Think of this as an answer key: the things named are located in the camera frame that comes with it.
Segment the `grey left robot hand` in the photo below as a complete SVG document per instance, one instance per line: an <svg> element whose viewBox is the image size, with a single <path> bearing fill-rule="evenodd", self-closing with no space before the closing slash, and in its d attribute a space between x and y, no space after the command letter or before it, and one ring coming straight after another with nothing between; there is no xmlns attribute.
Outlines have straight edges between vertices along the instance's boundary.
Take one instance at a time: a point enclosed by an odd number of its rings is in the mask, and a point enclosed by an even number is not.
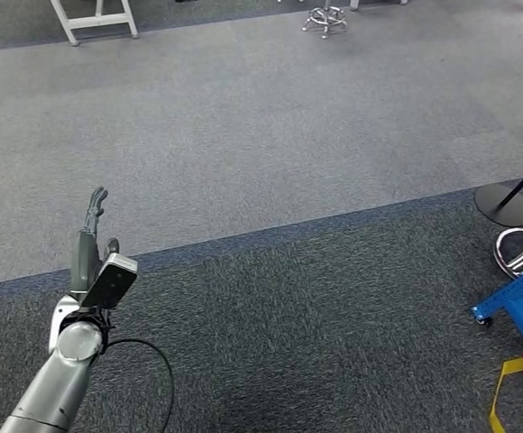
<svg viewBox="0 0 523 433"><path fill-rule="evenodd" d="M107 195L108 191L103 187L98 187L92 192L83 227L78 232L73 243L70 295L79 304L95 281L98 269L111 253L119 253L120 250L119 240L113 237L107 243L102 260L99 255L97 225L104 212L101 204Z"/></svg>

